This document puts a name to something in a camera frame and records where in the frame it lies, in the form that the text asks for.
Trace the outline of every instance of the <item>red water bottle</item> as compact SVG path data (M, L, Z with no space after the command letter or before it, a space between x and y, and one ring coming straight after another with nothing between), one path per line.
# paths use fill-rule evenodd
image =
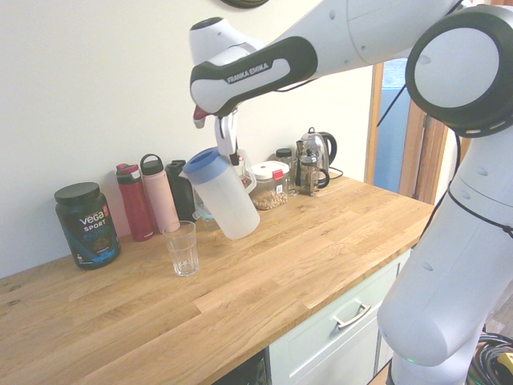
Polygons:
M134 241L146 241L153 236L150 207L144 196L143 182L137 164L118 164L116 177L123 196L125 213Z

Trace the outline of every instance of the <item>water bottle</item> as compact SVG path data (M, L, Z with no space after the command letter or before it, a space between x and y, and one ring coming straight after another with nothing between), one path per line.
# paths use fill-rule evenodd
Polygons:
M181 221L194 222L196 219L192 216L195 208L191 182L180 176L184 166L185 160L173 160L166 166L166 174L168 175L178 218Z
M118 164L116 178L123 196L123 205L134 241L146 241L153 236L150 207L144 196L143 182L137 164Z
M156 160L146 161L150 156L154 156ZM146 195L157 227L162 233L167 225L179 220L164 165L157 155L147 154L141 159L140 166Z

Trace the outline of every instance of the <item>electric kettle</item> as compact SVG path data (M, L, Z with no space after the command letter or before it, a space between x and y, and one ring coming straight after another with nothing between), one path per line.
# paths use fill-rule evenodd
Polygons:
M312 153L316 155L318 169L328 171L329 165L332 164L335 156L337 155L337 141L333 135L328 132L315 132L315 128L311 127L308 132L306 132L301 139L296 142L296 158L299 160L297 162L296 172L297 186L301 186L301 157L305 155L303 150L307 142Z

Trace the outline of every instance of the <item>black water bottle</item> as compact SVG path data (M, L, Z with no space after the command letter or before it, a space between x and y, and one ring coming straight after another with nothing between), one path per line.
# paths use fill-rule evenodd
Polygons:
M178 218L181 221L194 222L196 219L194 219L192 214L196 209L194 207L191 182L187 178L180 176L185 163L185 160L173 160L166 166L166 174L168 175Z

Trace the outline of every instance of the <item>pink water bottle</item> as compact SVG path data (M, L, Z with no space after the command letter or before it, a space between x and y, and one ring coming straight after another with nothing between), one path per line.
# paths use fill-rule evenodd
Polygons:
M145 160L150 156L154 156L157 159L146 162ZM157 227L162 233L167 225L179 220L171 188L169 187L168 177L164 171L162 160L155 154L143 156L140 165L146 195L157 222Z
M134 241L146 241L153 236L153 221L150 206L144 196L139 166L123 163L115 167L131 237Z

